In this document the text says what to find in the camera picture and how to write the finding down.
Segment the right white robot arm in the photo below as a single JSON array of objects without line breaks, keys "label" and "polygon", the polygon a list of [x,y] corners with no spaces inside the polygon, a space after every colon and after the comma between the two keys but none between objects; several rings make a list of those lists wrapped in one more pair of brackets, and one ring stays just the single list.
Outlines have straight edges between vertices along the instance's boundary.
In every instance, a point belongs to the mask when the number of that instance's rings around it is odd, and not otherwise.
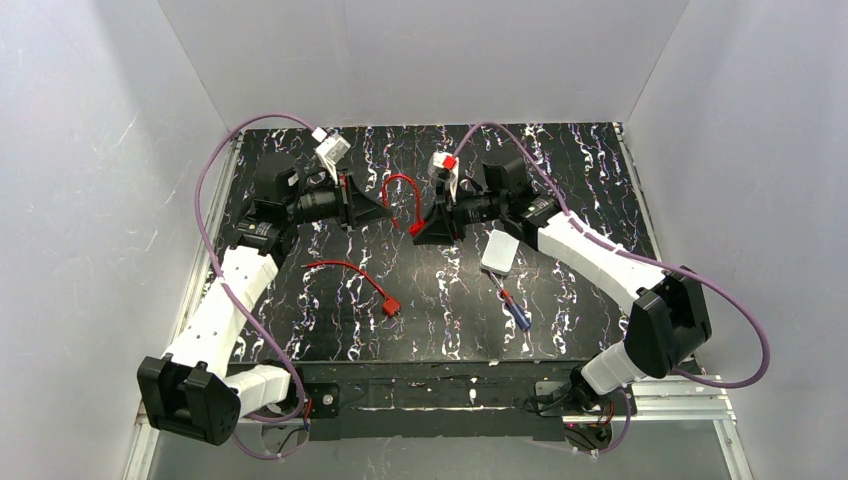
[{"label": "right white robot arm", "polygon": [[623,340],[573,369],[568,383],[540,398],[537,412],[554,407],[587,410],[609,393],[646,377],[671,373],[712,335],[702,286],[677,273],[628,258],[626,250],[599,235],[556,200],[530,185],[523,160],[488,163],[486,185],[459,188],[459,161],[432,155],[428,172],[436,200],[411,230],[416,245],[452,245],[471,224],[498,220],[481,268],[494,282],[505,277],[524,243],[561,261],[614,300],[629,317]]}]

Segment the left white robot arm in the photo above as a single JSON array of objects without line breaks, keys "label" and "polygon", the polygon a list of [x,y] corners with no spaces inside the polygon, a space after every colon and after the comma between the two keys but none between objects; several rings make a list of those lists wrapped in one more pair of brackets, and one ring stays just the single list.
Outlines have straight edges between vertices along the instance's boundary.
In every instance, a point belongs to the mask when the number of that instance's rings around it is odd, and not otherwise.
[{"label": "left white robot arm", "polygon": [[231,352],[248,315],[277,277],[300,226],[334,220],[345,229],[390,218],[351,173],[318,181],[284,152],[261,157],[254,192],[242,209],[209,287],[185,329],[159,357],[145,357],[137,380],[150,425],[211,445],[233,434],[238,420],[286,400],[297,385],[289,361],[258,364],[229,374]]}]

